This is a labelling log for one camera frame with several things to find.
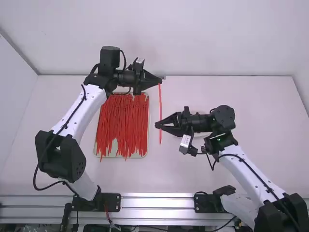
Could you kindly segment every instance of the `bundle of red straws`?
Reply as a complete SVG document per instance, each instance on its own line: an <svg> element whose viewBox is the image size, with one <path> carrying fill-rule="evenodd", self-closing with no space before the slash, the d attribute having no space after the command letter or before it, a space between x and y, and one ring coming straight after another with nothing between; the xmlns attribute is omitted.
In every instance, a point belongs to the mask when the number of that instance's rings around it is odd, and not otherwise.
<svg viewBox="0 0 309 232"><path fill-rule="evenodd" d="M112 150L112 142L117 140L117 155L125 159L139 152L144 156L147 152L149 99L145 93L132 96L111 95L101 106L97 128L97 154L108 156Z"/></svg>

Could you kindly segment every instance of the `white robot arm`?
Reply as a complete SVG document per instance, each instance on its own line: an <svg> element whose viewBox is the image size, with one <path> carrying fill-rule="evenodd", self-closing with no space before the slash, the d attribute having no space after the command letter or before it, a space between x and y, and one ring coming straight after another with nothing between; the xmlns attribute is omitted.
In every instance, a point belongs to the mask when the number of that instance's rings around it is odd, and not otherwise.
<svg viewBox="0 0 309 232"><path fill-rule="evenodd" d="M100 193L99 186L85 172L86 158L79 147L86 127L117 86L133 88L133 94L140 95L143 90L162 83L161 78L143 69L144 60L138 58L128 67L125 60L124 68L117 70L120 53L123 52L117 47L102 47L100 63L86 77L72 107L50 131L41 130L36 135L38 165L33 177L36 190L62 183L87 201ZM44 188L37 187L38 169L59 181Z"/></svg>
<svg viewBox="0 0 309 232"><path fill-rule="evenodd" d="M182 137L179 151L183 154L207 155L211 169L220 162L242 185L248 198L238 195L227 186L213 193L220 197L224 210L236 215L248 226L259 231L309 231L305 201L297 194L288 195L267 178L238 145L231 130L235 125L234 109L221 105L209 114L190 114L189 107L156 122L155 127ZM212 132L204 138L202 153L192 146L195 132ZM211 164L209 155L215 162Z"/></svg>

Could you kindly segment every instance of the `white wall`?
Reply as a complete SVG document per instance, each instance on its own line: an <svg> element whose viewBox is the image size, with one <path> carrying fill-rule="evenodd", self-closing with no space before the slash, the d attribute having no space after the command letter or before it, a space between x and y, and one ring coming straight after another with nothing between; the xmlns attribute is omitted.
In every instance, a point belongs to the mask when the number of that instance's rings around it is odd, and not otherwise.
<svg viewBox="0 0 309 232"><path fill-rule="evenodd" d="M293 75L309 109L308 0L3 0L0 27L42 74L86 74L103 45L163 74Z"/></svg>
<svg viewBox="0 0 309 232"><path fill-rule="evenodd" d="M36 73L0 35L0 173L36 80Z"/></svg>

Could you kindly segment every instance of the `red plastic straw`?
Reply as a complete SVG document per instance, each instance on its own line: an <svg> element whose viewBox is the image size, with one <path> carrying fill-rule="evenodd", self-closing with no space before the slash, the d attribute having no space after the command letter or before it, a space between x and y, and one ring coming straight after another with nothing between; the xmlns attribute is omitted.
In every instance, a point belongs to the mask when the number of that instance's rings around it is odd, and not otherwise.
<svg viewBox="0 0 309 232"><path fill-rule="evenodd" d="M162 120L162 92L161 92L161 84L159 84L159 104L160 104L160 121ZM159 143L162 143L162 129L160 129L159 135Z"/></svg>

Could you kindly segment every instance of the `white table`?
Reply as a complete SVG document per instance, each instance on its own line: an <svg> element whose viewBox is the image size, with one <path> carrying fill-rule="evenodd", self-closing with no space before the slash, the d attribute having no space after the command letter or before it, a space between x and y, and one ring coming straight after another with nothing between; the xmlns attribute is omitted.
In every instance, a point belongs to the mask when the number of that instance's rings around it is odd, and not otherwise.
<svg viewBox="0 0 309 232"><path fill-rule="evenodd" d="M64 186L43 192L32 187L37 164L34 136L48 131L69 109L81 90L83 76L42 76L33 90L11 154L0 177L0 194L70 195ZM86 171L105 192L194 193L212 192L231 184L243 192L235 178L222 166L212 172L206 157L178 152L180 138L163 132L159 145L158 88L150 97L150 127L147 156L142 159L99 159L93 154L98 112L86 129L81 148L87 158ZM163 117L189 106L192 112L208 113L227 104L235 109L234 137L250 159L287 193L309 196L307 169L309 118L291 77L259 76L167 76L162 85ZM200 148L203 137L193 145ZM54 182L39 173L43 187Z"/></svg>

